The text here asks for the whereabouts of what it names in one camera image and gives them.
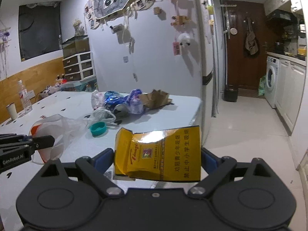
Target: range hood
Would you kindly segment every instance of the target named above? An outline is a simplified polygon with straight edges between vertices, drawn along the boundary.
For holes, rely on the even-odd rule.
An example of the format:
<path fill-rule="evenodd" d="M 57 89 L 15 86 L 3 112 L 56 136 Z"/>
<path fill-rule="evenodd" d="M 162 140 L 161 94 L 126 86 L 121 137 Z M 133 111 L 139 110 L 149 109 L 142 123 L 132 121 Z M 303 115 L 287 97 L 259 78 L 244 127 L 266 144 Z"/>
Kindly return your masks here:
<path fill-rule="evenodd" d="M 267 21 L 277 21 L 283 26 L 297 24 L 297 18 L 290 12 L 276 9 L 267 17 Z"/>

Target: doorway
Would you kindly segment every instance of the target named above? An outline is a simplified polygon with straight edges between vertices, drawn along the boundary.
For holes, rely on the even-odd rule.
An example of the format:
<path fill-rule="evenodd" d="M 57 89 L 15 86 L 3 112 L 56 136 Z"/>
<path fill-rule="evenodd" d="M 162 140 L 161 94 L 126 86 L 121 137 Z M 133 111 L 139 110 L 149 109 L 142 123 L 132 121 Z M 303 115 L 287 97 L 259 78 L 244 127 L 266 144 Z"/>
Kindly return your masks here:
<path fill-rule="evenodd" d="M 269 42 L 275 42 L 281 33 L 273 30 L 266 21 L 264 6 L 261 3 L 224 0 L 223 4 L 234 4 L 227 7 L 230 28 L 237 34 L 227 37 L 227 84 L 239 89 L 258 90 L 259 81 L 266 74 L 266 50 Z M 250 55 L 245 50 L 248 18 L 256 36 L 258 52 Z"/>

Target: white stuffed toy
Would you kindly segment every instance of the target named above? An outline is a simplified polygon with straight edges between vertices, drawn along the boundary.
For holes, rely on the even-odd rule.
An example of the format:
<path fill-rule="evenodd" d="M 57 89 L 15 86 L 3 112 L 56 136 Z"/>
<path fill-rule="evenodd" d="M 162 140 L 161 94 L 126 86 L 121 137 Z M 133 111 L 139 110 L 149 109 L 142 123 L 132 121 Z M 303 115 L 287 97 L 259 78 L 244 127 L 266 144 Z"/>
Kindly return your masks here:
<path fill-rule="evenodd" d="M 186 44 L 190 46 L 190 35 L 188 33 L 180 34 L 178 42 L 180 43 L 180 45 Z"/>

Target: white table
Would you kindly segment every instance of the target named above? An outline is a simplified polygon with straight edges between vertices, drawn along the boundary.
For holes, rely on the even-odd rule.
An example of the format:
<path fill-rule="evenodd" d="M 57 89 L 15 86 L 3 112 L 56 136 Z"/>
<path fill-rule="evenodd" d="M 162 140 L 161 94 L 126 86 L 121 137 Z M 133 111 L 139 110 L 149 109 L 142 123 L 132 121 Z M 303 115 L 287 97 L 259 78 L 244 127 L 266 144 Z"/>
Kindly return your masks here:
<path fill-rule="evenodd" d="M 72 119 L 84 119 L 93 112 L 91 93 L 87 92 L 57 92 L 33 105 L 33 110 L 16 119 L 7 120 L 0 125 L 0 134 L 17 133 L 28 135 L 30 128 L 41 120 L 41 116 L 60 114 Z M 89 130 L 77 141 L 73 142 L 61 156 L 62 162 L 74 162 L 82 156 L 93 157 L 106 148 L 114 148 L 115 136 L 121 127 L 135 133 L 154 130 L 201 125 L 200 104 L 197 97 L 170 96 L 174 105 L 168 105 L 160 110 L 152 110 L 142 116 L 130 116 L 116 128 L 109 128 L 107 133 L 93 137 Z M 6 231 L 19 231 L 23 225 L 16 211 L 15 202 L 18 195 L 38 172 L 42 165 L 33 162 L 24 163 L 0 174 L 0 215 Z M 136 182 L 115 181 L 124 191 L 128 187 L 153 186 L 152 181 L 136 180 Z M 191 184 L 173 183 L 171 187 L 190 188 Z"/>

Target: trash can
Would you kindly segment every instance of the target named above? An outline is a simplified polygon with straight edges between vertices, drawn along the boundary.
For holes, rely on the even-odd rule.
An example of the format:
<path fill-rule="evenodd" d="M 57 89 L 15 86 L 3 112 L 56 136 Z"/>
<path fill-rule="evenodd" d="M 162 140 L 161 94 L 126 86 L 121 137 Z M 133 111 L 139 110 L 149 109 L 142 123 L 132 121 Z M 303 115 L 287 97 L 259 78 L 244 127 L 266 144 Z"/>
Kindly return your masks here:
<path fill-rule="evenodd" d="M 224 101 L 236 102 L 238 100 L 238 87 L 234 85 L 226 85 L 224 87 Z"/>

